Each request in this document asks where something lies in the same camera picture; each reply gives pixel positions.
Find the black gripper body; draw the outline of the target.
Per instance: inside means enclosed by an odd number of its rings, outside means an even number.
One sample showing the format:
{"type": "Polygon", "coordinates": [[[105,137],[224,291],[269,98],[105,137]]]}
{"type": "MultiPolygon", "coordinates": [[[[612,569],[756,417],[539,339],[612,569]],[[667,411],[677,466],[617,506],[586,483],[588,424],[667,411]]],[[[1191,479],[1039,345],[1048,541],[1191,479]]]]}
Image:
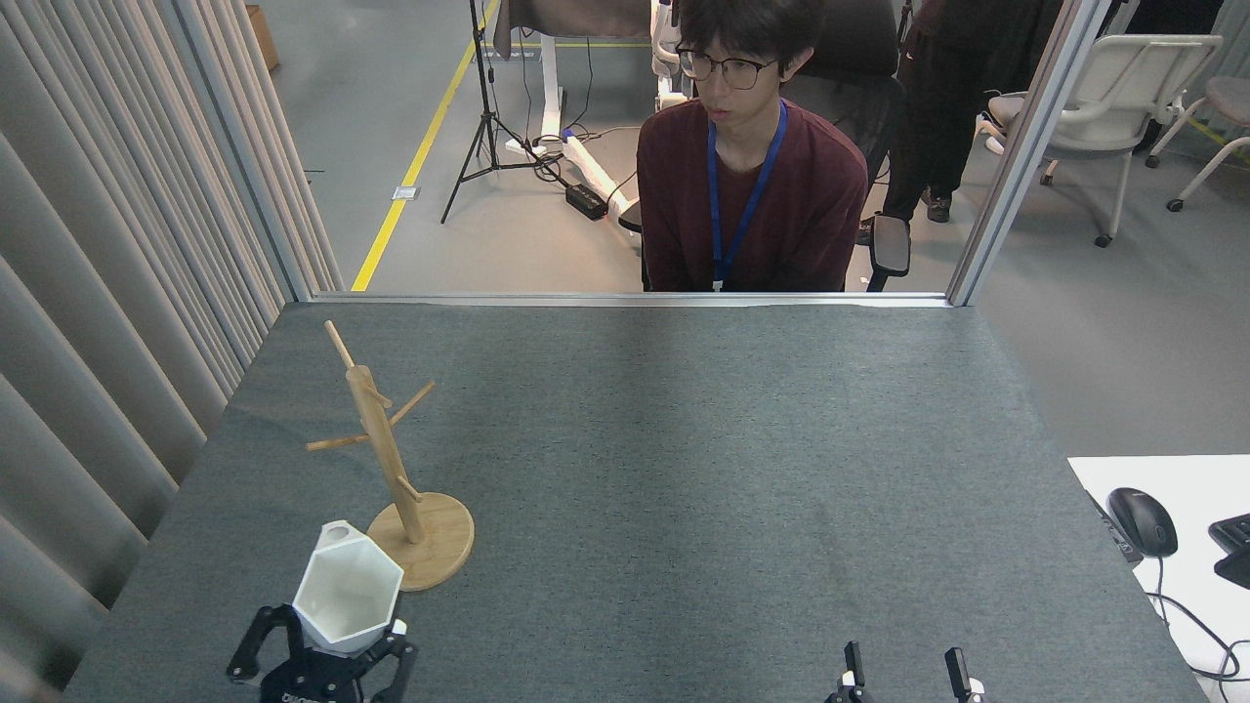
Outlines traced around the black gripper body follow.
{"type": "Polygon", "coordinates": [[[286,660],[264,675],[260,702],[362,702],[362,675],[379,660],[308,650],[301,662],[286,660]]]}

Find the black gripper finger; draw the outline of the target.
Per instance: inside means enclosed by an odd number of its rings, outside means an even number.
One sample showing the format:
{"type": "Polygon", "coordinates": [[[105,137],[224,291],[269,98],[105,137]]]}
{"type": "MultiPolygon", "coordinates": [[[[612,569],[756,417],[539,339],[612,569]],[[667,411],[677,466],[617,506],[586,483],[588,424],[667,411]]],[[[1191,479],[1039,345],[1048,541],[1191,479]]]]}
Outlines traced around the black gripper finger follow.
{"type": "Polygon", "coordinates": [[[278,627],[285,629],[288,663],[292,667],[294,675],[304,674],[302,627],[294,605],[262,605],[256,610],[252,623],[228,663],[228,677],[232,683],[252,680],[259,675],[259,653],[262,650],[264,640],[268,640],[268,635],[278,627]]]}
{"type": "Polygon", "coordinates": [[[356,688],[362,702],[402,702],[418,660],[418,645],[408,638],[406,623],[392,623],[370,648],[356,658],[356,688]],[[376,690],[362,690],[366,680],[379,680],[371,672],[389,659],[395,660],[388,685],[376,690]]]}
{"type": "Polygon", "coordinates": [[[862,665],[860,660],[860,645],[858,640],[848,640],[848,644],[842,648],[845,659],[845,670],[842,675],[838,679],[838,684],[830,694],[826,697],[826,703],[848,703],[848,702],[875,702],[870,690],[866,688],[866,677],[862,675],[862,665]]]}
{"type": "Polygon", "coordinates": [[[985,685],[972,677],[968,669],[966,658],[961,648],[950,648],[942,653],[952,695],[956,702],[985,702],[985,685]]]}

